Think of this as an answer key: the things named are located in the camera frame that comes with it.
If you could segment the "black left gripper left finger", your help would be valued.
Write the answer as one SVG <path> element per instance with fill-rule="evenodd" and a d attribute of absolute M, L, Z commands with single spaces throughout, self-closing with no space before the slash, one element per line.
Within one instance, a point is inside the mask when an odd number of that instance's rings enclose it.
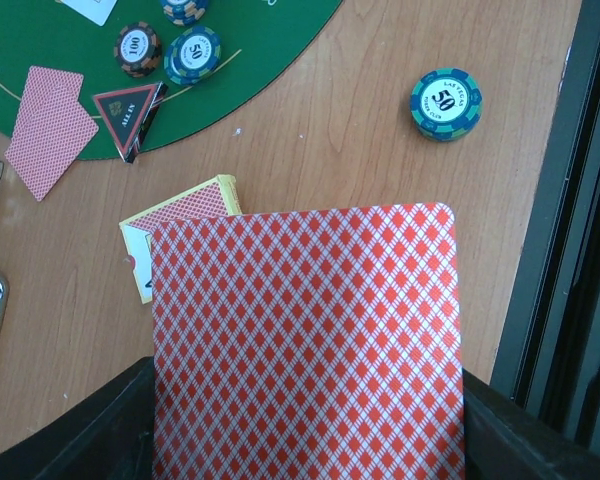
<path fill-rule="evenodd" d="M 0 454 L 0 479 L 150 479 L 154 362 L 144 357 Z"/>

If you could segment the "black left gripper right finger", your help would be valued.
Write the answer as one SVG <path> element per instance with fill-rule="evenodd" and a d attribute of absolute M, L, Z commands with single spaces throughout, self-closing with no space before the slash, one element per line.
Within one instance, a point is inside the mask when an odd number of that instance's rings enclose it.
<path fill-rule="evenodd" d="M 467 479 L 600 479 L 600 457 L 463 374 Z"/>

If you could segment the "red playing card deck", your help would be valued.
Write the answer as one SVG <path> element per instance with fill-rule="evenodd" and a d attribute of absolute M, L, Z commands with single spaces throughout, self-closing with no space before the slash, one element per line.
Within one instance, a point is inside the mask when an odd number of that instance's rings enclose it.
<path fill-rule="evenodd" d="M 152 239 L 156 479 L 461 479 L 442 203 L 175 220 Z"/>

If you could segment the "red card being drawn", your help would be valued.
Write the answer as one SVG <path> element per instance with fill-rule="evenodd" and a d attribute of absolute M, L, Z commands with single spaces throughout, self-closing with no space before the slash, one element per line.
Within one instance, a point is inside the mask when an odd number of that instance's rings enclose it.
<path fill-rule="evenodd" d="M 59 94 L 33 114 L 5 157 L 40 202 L 98 130 L 78 100 Z"/>

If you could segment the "teal poker chip stack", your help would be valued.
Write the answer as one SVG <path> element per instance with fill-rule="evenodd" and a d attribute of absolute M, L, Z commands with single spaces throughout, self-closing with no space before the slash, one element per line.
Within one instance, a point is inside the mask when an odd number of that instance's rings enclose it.
<path fill-rule="evenodd" d="M 438 68 L 424 75 L 410 96 L 410 111 L 419 132 L 438 142 L 466 136 L 482 117 L 482 91 L 468 72 Z"/>

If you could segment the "red card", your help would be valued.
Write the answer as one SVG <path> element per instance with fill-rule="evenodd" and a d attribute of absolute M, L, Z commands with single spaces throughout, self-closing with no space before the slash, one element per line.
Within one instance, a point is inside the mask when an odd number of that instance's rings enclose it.
<path fill-rule="evenodd" d="M 16 135 L 49 98 L 67 94 L 77 99 L 84 75 L 66 70 L 31 66 L 28 70 L 13 135 Z"/>

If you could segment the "brown chip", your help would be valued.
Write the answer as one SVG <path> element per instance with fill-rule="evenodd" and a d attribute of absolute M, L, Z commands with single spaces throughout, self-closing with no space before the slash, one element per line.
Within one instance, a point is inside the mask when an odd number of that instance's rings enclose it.
<path fill-rule="evenodd" d="M 143 78 L 160 64 L 162 43 L 151 25 L 139 21 L 120 31 L 113 54 L 123 72 L 132 78 Z"/>

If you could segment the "purple chip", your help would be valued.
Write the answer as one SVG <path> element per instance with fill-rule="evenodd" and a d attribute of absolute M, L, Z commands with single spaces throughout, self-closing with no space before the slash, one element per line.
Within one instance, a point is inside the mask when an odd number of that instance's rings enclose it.
<path fill-rule="evenodd" d="M 166 18 L 177 26 L 196 23 L 206 12 L 209 0 L 161 0 Z"/>

